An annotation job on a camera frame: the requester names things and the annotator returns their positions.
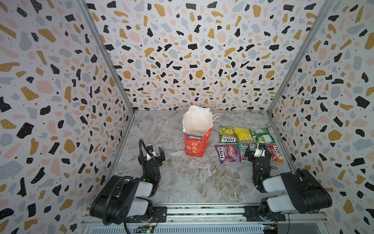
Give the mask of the teal mint candy packet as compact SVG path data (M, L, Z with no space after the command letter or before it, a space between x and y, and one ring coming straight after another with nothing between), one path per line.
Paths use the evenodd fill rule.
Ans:
M257 148L256 144L239 144L238 148L239 148L239 151L240 151L240 154L241 154L241 162L242 163L247 162L247 161L244 160L244 154L245 154L245 150L248 146L253 148L253 159L254 159L254 154L255 154L255 151L256 151L256 148Z

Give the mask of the orange fruits candy packet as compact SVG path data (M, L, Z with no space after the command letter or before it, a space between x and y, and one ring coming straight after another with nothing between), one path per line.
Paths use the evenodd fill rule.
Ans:
M266 151L271 154L271 161L284 162L283 155L281 154L277 144L267 144Z

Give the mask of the yellow snack packet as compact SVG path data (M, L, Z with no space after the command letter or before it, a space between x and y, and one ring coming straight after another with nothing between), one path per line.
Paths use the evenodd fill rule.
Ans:
M233 127L238 142L253 142L251 131L248 128Z

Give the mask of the purple candy packet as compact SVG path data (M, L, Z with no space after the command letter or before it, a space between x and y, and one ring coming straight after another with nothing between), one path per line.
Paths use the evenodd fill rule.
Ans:
M237 145L215 145L220 163L241 162L241 152Z

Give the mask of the green snack packet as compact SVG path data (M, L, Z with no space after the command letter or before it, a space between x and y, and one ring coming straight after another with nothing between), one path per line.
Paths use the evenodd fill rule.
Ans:
M261 129L250 129L250 134L252 136L252 140L256 143L264 142L269 144L274 144L275 139L271 136L268 128L261 128Z

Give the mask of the green mango tea candy packet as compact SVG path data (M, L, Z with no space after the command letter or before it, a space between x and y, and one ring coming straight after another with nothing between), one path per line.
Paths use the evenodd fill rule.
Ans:
M233 127L220 126L219 137L220 137L219 141L223 143L238 143L239 142L239 139Z

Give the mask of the red paper gift bag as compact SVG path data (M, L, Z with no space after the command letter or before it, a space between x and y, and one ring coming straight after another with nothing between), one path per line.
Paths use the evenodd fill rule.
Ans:
M209 108L191 105L182 117L187 156L202 158L207 149L215 120L222 113L213 114Z

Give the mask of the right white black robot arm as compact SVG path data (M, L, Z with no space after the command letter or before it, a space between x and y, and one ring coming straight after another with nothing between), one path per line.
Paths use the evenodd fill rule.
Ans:
M275 144L263 142L245 145L241 150L244 160L252 164L252 182L262 194L278 192L278 196L263 198L258 206L249 206L247 218L264 221L284 221L285 213L319 212L332 206L327 190L307 169L271 175L276 170L271 162L283 162Z

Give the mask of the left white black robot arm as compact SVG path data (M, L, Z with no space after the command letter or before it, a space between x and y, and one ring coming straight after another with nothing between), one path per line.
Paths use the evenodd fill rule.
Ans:
M126 223L165 222L166 207L154 207L153 197L161 180L160 167L165 161L161 148L157 155L152 145L138 160L143 169L141 178L113 175L90 206L90 216L104 225Z

